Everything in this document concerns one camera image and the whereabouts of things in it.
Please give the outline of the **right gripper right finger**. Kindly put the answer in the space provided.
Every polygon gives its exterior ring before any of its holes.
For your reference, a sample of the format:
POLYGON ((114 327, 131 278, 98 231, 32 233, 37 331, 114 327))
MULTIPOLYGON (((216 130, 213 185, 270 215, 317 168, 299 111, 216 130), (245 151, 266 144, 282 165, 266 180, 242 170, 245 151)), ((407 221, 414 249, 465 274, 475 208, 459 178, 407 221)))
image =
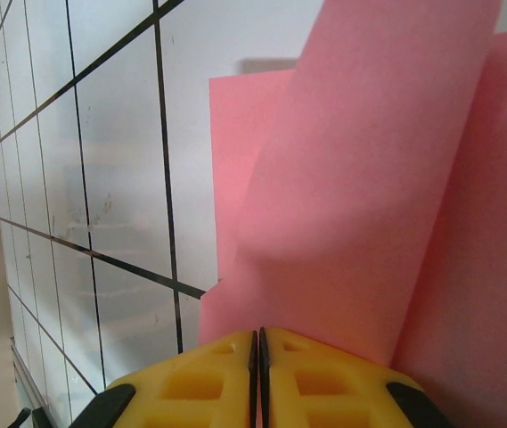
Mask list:
POLYGON ((409 376, 281 328, 258 333, 260 427, 450 427, 409 376))

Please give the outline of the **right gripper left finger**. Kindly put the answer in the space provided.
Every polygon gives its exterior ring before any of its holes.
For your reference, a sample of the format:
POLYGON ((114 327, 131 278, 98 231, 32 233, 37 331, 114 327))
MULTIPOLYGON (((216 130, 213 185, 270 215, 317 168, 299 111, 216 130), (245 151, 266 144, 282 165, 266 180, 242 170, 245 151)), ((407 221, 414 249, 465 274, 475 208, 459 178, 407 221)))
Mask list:
POLYGON ((127 374, 73 427, 255 427, 258 333, 242 331, 127 374))

